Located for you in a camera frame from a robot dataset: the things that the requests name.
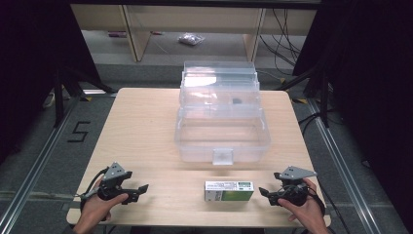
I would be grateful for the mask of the black metal stand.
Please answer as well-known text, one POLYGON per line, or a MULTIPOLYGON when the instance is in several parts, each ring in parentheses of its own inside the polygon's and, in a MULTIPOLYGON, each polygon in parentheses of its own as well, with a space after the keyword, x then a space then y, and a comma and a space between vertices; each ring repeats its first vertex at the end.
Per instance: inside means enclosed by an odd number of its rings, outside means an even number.
POLYGON ((67 65, 60 65, 56 69, 53 80, 55 91, 56 127, 62 122, 64 117, 62 88, 65 88, 71 97, 84 97, 86 94, 81 88, 79 82, 85 81, 103 90, 107 94, 117 93, 116 89, 103 84, 98 74, 96 74, 95 76, 88 75, 85 72, 67 65))
POLYGON ((326 128, 329 127, 327 119, 327 105, 328 105, 328 77, 324 72, 322 65, 315 65, 309 70, 296 76, 289 82, 282 84, 276 88, 276 91, 286 91, 289 88, 303 82, 308 79, 308 83, 304 90, 304 95, 307 98, 313 98, 318 92, 320 92, 320 111, 319 117, 326 128))

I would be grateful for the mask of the aluminium floor rail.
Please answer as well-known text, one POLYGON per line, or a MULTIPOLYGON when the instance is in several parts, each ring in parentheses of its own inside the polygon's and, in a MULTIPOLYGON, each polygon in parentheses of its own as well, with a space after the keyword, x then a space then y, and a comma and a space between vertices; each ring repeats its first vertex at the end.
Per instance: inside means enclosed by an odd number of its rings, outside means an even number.
POLYGON ((10 234, 13 229, 34 185, 48 163, 53 150, 56 148, 56 144, 61 133, 64 131, 68 118, 79 102, 79 99, 79 97, 72 97, 63 107, 63 116, 61 119, 53 124, 53 128, 50 130, 41 151, 37 154, 36 160, 19 185, 19 189, 13 194, 7 209, 0 215, 0 234, 10 234))
POLYGON ((323 138, 324 143, 329 151, 329 154, 334 162, 334 165, 342 178, 344 186, 349 194, 349 197, 356 209, 357 215, 367 234, 382 234, 377 221, 369 208, 364 196, 353 177, 345 159, 331 133, 325 126, 327 118, 320 118, 316 121, 319 132, 323 138))

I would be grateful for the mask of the beige wooden shelf unit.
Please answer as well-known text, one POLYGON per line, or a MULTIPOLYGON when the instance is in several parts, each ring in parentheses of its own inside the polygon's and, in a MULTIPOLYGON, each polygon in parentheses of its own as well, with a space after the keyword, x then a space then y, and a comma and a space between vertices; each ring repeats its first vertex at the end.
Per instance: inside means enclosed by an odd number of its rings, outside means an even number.
POLYGON ((134 60, 143 58, 152 31, 241 34, 249 61, 254 61, 260 34, 309 33, 314 10, 73 4, 83 30, 125 31, 134 60))

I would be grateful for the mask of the person's left hand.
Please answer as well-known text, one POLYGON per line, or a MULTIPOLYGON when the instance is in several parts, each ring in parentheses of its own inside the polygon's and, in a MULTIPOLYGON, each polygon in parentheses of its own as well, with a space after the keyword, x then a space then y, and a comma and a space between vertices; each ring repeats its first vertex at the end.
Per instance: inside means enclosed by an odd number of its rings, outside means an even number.
POLYGON ((105 201, 97 195, 93 195, 84 205, 81 216, 73 227, 75 234, 92 234, 97 225, 105 218, 110 219, 110 210, 116 205, 121 204, 129 197, 124 193, 115 198, 105 201))

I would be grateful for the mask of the clear plastic bag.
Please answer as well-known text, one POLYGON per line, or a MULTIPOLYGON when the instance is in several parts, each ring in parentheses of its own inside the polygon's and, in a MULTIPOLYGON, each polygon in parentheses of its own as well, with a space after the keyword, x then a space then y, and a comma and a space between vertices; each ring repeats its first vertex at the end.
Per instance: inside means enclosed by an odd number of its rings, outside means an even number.
POLYGON ((194 33, 184 33, 178 37, 178 42, 188 46, 196 46, 202 43, 205 38, 194 33))

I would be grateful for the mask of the person's right hand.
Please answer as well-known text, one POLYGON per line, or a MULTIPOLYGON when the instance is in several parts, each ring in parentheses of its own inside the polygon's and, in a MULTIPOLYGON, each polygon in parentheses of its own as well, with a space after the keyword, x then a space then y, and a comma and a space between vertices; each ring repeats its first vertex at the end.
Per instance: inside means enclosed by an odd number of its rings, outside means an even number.
POLYGON ((298 219, 308 230, 308 234, 330 234, 318 202, 316 185, 308 178, 304 178, 303 181, 309 186, 309 195, 304 205, 295 206, 283 198, 279 198, 279 204, 291 212, 288 220, 293 221, 298 219))

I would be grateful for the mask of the black curtain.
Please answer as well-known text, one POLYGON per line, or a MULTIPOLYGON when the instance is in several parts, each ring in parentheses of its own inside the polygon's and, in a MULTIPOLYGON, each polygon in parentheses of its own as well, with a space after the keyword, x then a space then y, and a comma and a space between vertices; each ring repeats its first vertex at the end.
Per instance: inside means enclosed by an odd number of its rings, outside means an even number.
POLYGON ((413 0, 314 1, 317 14, 294 71, 339 43, 327 70, 339 111, 413 234, 413 0))
POLYGON ((100 80, 69 0, 0 0, 0 164, 57 75, 72 87, 100 80))

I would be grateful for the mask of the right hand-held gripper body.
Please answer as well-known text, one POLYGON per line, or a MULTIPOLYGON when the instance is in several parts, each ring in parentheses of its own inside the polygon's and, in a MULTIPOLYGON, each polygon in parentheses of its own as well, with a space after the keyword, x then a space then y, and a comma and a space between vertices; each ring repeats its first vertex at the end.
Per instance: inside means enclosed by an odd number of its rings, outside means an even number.
POLYGON ((304 205, 309 193, 304 178, 317 175, 316 172, 294 166, 288 166, 282 173, 274 173, 275 178, 282 182, 282 188, 275 193, 275 204, 278 206, 278 200, 284 199, 295 206, 304 205))

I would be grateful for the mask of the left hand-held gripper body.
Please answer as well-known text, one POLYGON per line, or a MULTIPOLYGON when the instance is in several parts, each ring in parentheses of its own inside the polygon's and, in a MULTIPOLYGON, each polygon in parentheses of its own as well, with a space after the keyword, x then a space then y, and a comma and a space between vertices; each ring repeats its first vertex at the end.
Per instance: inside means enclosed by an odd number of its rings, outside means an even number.
POLYGON ((104 174, 98 186, 97 196, 104 201, 108 201, 121 194, 127 194, 128 196, 137 194, 137 189, 122 188, 123 181, 131 178, 131 175, 132 172, 127 172, 121 165, 114 162, 104 174))

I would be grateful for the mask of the white and green carton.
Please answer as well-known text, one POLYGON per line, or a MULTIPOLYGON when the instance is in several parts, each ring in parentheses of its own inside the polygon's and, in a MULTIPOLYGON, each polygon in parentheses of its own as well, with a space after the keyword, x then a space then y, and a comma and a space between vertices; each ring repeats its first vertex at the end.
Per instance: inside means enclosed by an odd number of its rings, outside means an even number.
POLYGON ((251 181, 206 181, 207 202, 248 201, 254 193, 251 181))

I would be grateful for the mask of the clear plastic storage box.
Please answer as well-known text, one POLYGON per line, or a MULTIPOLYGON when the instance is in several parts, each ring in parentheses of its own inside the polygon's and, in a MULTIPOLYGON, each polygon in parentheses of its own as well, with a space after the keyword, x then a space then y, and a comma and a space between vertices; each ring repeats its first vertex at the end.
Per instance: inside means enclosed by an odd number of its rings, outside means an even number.
POLYGON ((174 141, 185 162, 257 162, 271 144, 255 66, 186 61, 174 141))

